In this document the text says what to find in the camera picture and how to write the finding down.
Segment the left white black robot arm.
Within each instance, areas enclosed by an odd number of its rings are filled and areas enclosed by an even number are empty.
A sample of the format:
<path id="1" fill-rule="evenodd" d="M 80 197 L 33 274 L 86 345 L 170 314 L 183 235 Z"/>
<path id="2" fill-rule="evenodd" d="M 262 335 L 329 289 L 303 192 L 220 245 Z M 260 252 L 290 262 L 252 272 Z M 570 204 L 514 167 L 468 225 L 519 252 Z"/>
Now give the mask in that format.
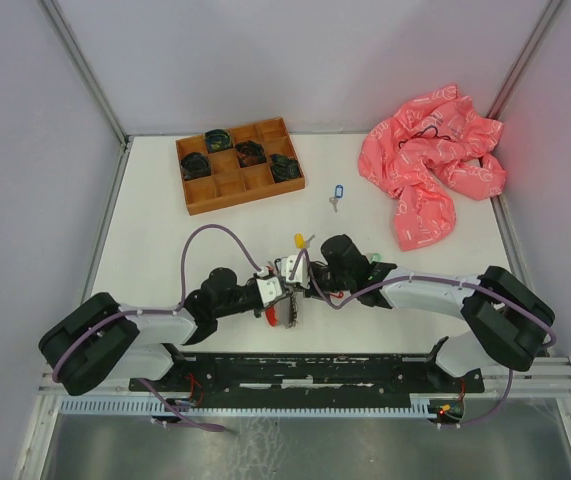
<path id="1" fill-rule="evenodd" d="M 100 292 L 77 307 L 38 343 L 52 379 L 68 394 L 88 393 L 106 380 L 143 378 L 174 390 L 186 378 L 185 364 L 172 356 L 217 331 L 222 317 L 259 316 L 286 298 L 282 278 L 271 270 L 237 283 L 228 268 L 212 270 L 201 286 L 173 308 L 136 308 Z"/>

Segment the key with yellow tag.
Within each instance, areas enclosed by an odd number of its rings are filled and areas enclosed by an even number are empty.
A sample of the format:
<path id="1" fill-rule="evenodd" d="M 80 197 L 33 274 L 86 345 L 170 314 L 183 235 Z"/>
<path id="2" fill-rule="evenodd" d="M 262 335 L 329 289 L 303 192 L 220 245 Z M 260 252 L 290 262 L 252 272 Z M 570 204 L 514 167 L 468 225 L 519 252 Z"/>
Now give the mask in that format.
<path id="1" fill-rule="evenodd" d="M 309 237 L 305 237 L 302 233 L 296 233 L 294 235 L 294 243 L 297 249 L 308 250 L 311 246 L 312 241 L 315 239 L 315 235 L 312 234 Z"/>

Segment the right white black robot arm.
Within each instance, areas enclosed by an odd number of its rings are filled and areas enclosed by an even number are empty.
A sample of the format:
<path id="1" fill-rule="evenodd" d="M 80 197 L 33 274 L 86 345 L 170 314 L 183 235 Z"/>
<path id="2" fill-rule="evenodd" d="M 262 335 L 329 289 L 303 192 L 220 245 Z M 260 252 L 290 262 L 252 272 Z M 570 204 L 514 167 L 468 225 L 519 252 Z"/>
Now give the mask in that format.
<path id="1" fill-rule="evenodd" d="M 344 292 L 347 302 L 427 311 L 467 325 L 465 333 L 444 337 L 432 348 L 423 370 L 434 390 L 446 391 L 469 372 L 493 364 L 526 372 L 557 341 L 552 309 L 502 267 L 467 276 L 417 272 L 369 260 L 347 235 L 326 240 L 321 254 L 323 261 L 313 262 L 301 251 L 286 276 L 305 286 L 309 297 L 328 300 Z"/>

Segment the red carabiner keyring with keys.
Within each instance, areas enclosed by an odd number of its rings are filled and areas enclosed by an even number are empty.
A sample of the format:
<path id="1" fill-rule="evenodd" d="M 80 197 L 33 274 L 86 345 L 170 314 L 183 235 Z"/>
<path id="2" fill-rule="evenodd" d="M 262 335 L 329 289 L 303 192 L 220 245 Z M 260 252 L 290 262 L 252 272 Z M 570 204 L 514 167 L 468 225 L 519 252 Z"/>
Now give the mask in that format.
<path id="1" fill-rule="evenodd" d="M 296 285 L 286 280 L 288 268 L 294 260 L 294 256 L 281 257 L 269 264 L 268 270 L 279 277 L 283 290 L 281 298 L 265 310 L 266 320 L 271 327 L 292 328 L 297 323 Z"/>

